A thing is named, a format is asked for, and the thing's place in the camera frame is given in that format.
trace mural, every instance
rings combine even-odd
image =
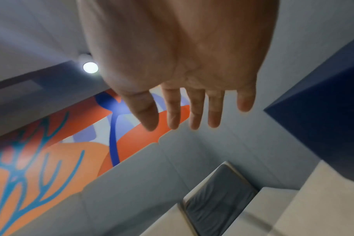
[[[159,126],[146,131],[113,91],[0,137],[0,236],[7,236],[170,129],[159,87]],[[189,116],[182,91],[181,122]]]

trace hand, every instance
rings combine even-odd
[[[158,125],[149,89],[160,85],[168,125],[180,123],[180,88],[198,129],[205,94],[208,123],[221,121],[225,90],[238,109],[255,101],[256,76],[268,51],[278,0],[78,0],[91,53],[108,85],[148,130]]]

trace ceiling light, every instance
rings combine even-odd
[[[89,74],[94,74],[95,72],[98,71],[98,65],[94,62],[86,62],[82,68],[84,69],[84,71],[86,73],[89,73]]]

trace finger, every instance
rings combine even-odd
[[[238,92],[237,106],[242,112],[249,112],[254,106],[256,97],[256,79],[253,83],[241,88]]]
[[[200,126],[203,116],[205,90],[186,88],[186,92],[190,99],[190,128],[196,130]]]
[[[225,91],[206,91],[209,98],[208,125],[217,128],[221,123],[223,114]]]
[[[168,126],[171,129],[177,129],[181,120],[181,93],[180,89],[162,88],[165,99]]]
[[[156,129],[159,123],[159,113],[149,91],[134,94],[119,93],[119,95],[129,107],[130,112],[148,131]]]

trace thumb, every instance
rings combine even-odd
[[[256,97],[256,78],[248,85],[237,90],[237,106],[242,112],[249,112],[255,103]]]
[[[153,131],[159,123],[158,108],[149,91],[140,93],[118,93],[132,114],[148,130]]]

